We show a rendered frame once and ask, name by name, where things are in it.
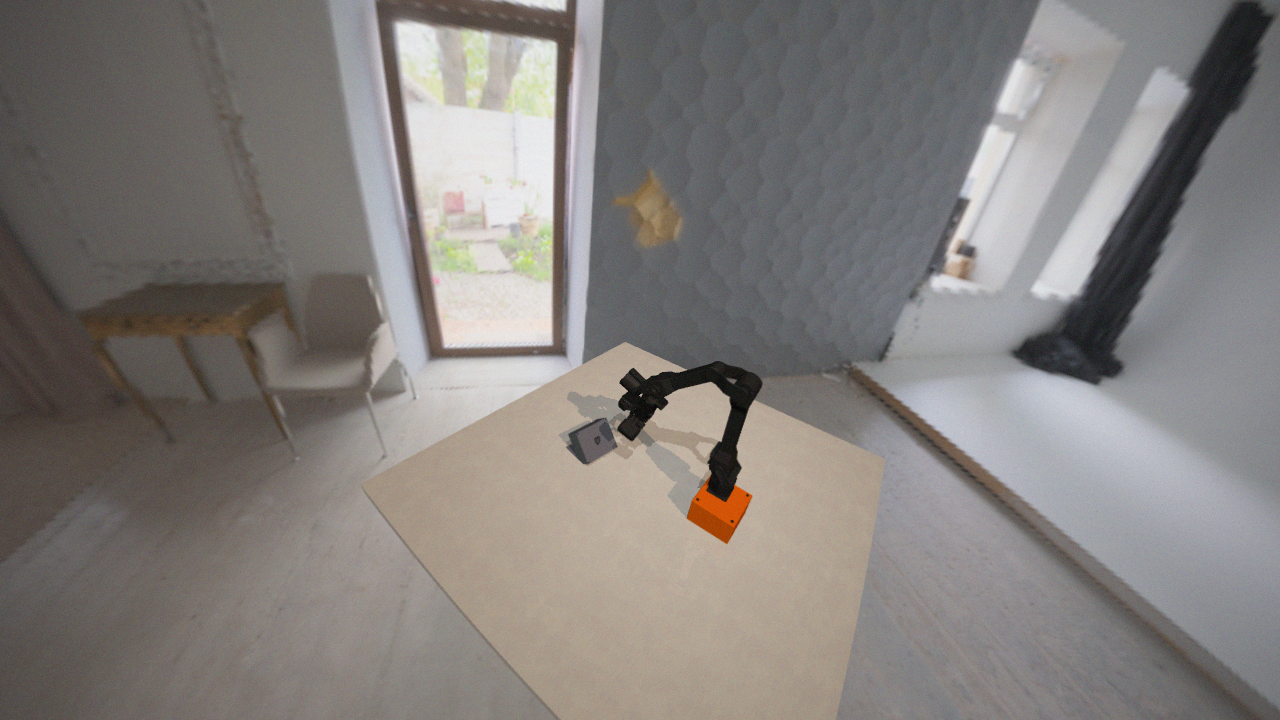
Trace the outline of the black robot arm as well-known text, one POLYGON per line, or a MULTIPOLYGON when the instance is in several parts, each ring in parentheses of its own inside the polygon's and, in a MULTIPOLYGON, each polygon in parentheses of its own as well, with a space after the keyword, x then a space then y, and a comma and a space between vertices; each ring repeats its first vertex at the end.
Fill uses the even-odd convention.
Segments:
POLYGON ((646 413, 663 410, 668 401, 666 396, 676 389, 691 386, 700 386, 712 382, 719 387, 723 395, 730 397, 730 416, 724 427, 722 441, 718 441, 710 451, 709 464, 710 479, 707 492, 727 501, 737 480, 741 466, 739 464, 739 437, 742 430, 748 410, 760 392, 763 382, 759 375, 746 372, 740 366, 730 366, 726 363, 716 361, 704 366, 692 368, 686 372, 660 372, 645 379, 635 368, 620 380, 620 384, 628 392, 620 401, 618 407, 630 410, 634 416, 636 404, 646 413), (726 378, 735 379, 732 384, 726 378), (643 396, 640 397, 639 395, 643 396), (709 491, 708 491, 709 489, 709 491))

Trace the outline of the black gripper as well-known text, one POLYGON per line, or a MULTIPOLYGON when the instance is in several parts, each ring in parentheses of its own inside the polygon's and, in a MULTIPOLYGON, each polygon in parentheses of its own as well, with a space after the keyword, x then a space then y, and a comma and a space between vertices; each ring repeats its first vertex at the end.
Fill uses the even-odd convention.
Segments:
POLYGON ((654 415, 654 413, 655 413, 655 411, 653 411, 653 413, 646 413, 646 411, 644 411, 644 410, 643 410, 643 407, 640 407, 640 405, 639 405, 639 401, 637 401, 637 404, 636 404, 635 406, 636 406, 637 409, 636 409, 636 411, 634 413, 634 416, 628 415, 628 416, 627 416, 627 419, 625 419, 625 420, 623 420, 623 421, 622 421, 622 423, 620 424, 620 427, 617 428, 617 430, 618 430, 618 432, 620 432, 620 433, 621 433, 622 436, 625 436, 625 437, 626 437, 626 438, 627 438, 628 441, 634 441, 634 439, 635 439, 635 438, 637 437, 637 434, 639 434, 639 433, 640 433, 640 432, 643 430, 643 428, 644 428, 644 427, 646 425, 645 423, 646 423, 646 421, 648 421, 649 419, 652 419, 652 416, 653 416, 653 415, 654 415))

